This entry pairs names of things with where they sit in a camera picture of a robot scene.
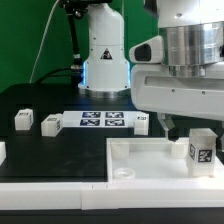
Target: triangular warning sign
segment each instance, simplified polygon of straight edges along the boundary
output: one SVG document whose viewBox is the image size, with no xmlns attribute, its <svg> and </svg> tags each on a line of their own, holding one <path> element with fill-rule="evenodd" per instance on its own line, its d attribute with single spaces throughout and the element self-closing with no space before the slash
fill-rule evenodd
<svg viewBox="0 0 224 224">
<path fill-rule="evenodd" d="M 104 51 L 102 57 L 100 59 L 104 59 L 104 60 L 113 60 L 110 51 L 108 50 L 108 48 Z"/>
</svg>

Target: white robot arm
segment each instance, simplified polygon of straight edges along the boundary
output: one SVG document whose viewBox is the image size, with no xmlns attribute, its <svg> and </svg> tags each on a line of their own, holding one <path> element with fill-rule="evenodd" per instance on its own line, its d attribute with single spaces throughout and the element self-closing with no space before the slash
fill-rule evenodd
<svg viewBox="0 0 224 224">
<path fill-rule="evenodd" d="M 145 0 L 159 35 L 130 50 L 139 110 L 224 121 L 224 4 Z"/>
</svg>

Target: metal cylinder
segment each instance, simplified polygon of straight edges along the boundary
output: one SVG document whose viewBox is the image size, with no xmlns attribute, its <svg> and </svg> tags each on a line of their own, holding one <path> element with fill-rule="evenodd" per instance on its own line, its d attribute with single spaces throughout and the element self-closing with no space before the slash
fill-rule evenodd
<svg viewBox="0 0 224 224">
<path fill-rule="evenodd" d="M 164 40 L 163 64 L 170 71 L 187 71 L 185 76 L 200 76 L 201 65 L 223 61 L 224 23 L 210 23 L 186 27 L 161 28 Z"/>
</svg>

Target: green wall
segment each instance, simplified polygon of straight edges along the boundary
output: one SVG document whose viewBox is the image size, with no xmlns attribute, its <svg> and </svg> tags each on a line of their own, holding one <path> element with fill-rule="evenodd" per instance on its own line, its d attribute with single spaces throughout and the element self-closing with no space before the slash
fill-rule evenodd
<svg viewBox="0 0 224 224">
<path fill-rule="evenodd" d="M 114 0 L 110 6 L 122 13 L 124 3 L 125 48 L 128 50 L 157 34 L 157 21 L 143 10 L 141 0 Z M 13 84 L 28 83 L 46 21 L 55 0 L 0 1 L 0 92 Z M 88 56 L 88 22 L 76 20 L 83 59 Z M 38 63 L 35 78 L 72 64 L 66 14 L 57 8 Z"/>
</svg>

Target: small white block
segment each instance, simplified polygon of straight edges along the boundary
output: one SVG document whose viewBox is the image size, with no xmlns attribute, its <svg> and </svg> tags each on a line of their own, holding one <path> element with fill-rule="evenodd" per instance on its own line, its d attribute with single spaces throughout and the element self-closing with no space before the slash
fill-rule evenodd
<svg viewBox="0 0 224 224">
<path fill-rule="evenodd" d="M 176 159 L 184 159 L 188 153 L 189 140 L 179 139 L 172 143 L 171 155 Z"/>
<path fill-rule="evenodd" d="M 138 113 L 134 122 L 135 135 L 148 135 L 149 131 L 149 115 Z"/>
<path fill-rule="evenodd" d="M 16 131 L 30 130 L 33 124 L 33 110 L 25 109 L 19 110 L 15 116 L 15 129 Z"/>
<path fill-rule="evenodd" d="M 42 136 L 55 137 L 63 128 L 62 114 L 50 114 L 41 123 Z"/>
<path fill-rule="evenodd" d="M 0 142 L 0 166 L 4 162 L 5 158 L 6 158 L 5 143 Z"/>
<path fill-rule="evenodd" d="M 129 156 L 129 142 L 126 140 L 111 141 L 111 154 L 113 159 L 126 159 Z"/>
<path fill-rule="evenodd" d="M 187 168 L 189 176 L 213 176 L 217 135 L 210 129 L 191 129 Z"/>
</svg>

